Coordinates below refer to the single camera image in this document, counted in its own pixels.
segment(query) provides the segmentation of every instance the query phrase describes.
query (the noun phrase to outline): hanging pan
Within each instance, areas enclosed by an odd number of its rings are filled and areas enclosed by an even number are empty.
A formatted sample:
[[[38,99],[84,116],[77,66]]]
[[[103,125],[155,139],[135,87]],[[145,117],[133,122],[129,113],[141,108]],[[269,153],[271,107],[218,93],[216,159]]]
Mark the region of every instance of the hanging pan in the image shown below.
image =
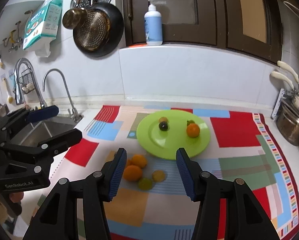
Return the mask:
[[[65,28],[73,30],[76,46],[92,57],[111,53],[119,44],[124,30],[123,16],[111,3],[69,9],[62,22]]]

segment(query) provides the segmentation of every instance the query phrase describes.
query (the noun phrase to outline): sink basin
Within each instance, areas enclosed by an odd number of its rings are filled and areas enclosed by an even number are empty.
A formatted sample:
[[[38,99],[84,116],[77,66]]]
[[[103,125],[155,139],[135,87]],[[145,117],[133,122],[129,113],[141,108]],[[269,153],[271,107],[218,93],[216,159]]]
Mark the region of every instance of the sink basin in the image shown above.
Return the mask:
[[[39,142],[69,131],[75,125],[76,123],[69,117],[61,116],[37,123],[30,123],[11,139],[11,143],[36,147]]]

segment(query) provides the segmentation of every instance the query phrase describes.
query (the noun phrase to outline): bottle label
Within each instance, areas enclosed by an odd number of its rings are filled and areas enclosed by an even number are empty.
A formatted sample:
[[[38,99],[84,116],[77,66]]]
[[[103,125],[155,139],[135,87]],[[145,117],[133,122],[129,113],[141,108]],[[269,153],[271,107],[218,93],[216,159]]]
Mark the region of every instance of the bottle label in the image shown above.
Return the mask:
[[[146,41],[162,41],[162,18],[145,17],[144,21]]]

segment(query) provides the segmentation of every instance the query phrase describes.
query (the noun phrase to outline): white brush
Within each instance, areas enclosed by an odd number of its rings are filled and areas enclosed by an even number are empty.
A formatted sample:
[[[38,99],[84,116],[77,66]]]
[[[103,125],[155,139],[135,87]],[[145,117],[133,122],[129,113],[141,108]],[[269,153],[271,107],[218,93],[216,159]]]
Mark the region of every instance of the white brush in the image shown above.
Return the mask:
[[[9,91],[8,91],[8,86],[6,84],[6,78],[3,78],[3,83],[5,85],[5,89],[6,89],[6,94],[8,96],[8,103],[11,104],[13,102],[13,97],[11,97]]]

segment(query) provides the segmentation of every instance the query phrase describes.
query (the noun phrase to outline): patchwork tablecloth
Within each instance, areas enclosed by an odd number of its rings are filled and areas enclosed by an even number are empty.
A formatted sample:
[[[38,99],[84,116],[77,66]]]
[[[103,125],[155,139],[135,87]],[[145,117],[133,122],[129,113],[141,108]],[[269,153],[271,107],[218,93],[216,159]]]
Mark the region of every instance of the patchwork tablecloth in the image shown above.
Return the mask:
[[[138,143],[136,129],[148,114],[169,109],[158,106],[103,106],[85,127],[82,141],[72,147],[51,176],[51,186],[41,196],[43,203],[55,183],[63,177],[83,179],[112,160],[119,147],[128,157],[145,155],[144,176],[164,170],[167,179],[149,191],[122,179],[118,194],[104,203],[113,240],[189,240],[199,203],[193,203],[185,190],[175,161],[156,158]],[[253,190],[281,239],[289,240],[299,229],[297,185],[282,150],[261,114],[224,110],[182,109],[201,117],[211,132],[208,147],[193,160],[202,170],[217,178],[233,181],[243,178]],[[218,239],[225,234],[226,201],[221,201]],[[82,201],[78,201],[78,228],[85,237]]]

